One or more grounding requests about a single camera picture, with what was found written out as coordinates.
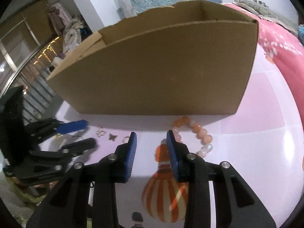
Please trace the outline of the wooden wardrobe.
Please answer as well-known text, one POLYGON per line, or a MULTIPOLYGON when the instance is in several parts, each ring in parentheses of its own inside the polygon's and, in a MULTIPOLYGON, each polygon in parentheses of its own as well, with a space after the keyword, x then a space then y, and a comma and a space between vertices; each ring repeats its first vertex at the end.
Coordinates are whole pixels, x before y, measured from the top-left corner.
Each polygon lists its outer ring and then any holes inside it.
POLYGON ((46 0, 35 0, 8 17, 1 23, 1 85, 28 59, 46 66, 59 41, 46 0))

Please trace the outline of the pile of clothes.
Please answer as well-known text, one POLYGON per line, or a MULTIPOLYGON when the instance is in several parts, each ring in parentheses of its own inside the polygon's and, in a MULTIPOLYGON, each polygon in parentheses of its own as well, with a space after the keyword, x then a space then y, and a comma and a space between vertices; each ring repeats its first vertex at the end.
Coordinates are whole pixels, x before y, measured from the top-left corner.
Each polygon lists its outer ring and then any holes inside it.
POLYGON ((50 22, 63 37, 63 53, 73 51, 86 38, 92 35, 92 30, 81 15, 71 16, 61 3, 56 2, 47 7, 50 22))

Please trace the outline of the small gold butterfly charm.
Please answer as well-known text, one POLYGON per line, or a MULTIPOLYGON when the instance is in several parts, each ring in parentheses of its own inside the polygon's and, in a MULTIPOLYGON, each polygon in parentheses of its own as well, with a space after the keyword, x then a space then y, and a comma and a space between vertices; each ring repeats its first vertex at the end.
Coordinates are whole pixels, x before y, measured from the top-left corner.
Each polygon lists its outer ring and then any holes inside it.
POLYGON ((111 134, 111 133, 109 133, 109 140, 110 141, 115 141, 116 140, 116 138, 117 138, 117 135, 114 135, 114 134, 111 134))

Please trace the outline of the pink floral blanket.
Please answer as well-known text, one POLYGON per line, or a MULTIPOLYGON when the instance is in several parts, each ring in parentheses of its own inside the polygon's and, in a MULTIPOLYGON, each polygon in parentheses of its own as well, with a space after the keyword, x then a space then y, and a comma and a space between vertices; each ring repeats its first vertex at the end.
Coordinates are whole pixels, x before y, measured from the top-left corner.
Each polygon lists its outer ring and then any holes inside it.
POLYGON ((296 101, 300 116, 303 117, 303 45, 277 19, 258 15, 246 5, 224 3, 259 22, 258 43, 267 56, 276 64, 285 78, 296 101))

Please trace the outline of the brown cardboard box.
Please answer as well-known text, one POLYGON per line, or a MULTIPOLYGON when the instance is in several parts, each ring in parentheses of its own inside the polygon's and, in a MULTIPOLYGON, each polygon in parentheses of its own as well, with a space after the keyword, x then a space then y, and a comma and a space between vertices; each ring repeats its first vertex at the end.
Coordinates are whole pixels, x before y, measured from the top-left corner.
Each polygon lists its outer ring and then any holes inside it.
POLYGON ((258 33, 253 17, 213 2, 154 8, 90 35, 47 83, 83 114, 231 115, 258 33))

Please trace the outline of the gold butterfly outline pendant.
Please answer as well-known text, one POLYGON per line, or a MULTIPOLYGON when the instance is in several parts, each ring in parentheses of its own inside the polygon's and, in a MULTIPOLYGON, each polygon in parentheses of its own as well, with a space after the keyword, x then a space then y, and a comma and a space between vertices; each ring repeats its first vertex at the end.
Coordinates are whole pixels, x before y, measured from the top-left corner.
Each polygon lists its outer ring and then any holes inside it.
POLYGON ((100 128, 96 131, 96 135, 97 135, 98 137, 105 136, 106 133, 107 133, 107 132, 104 130, 103 127, 100 127, 100 128))

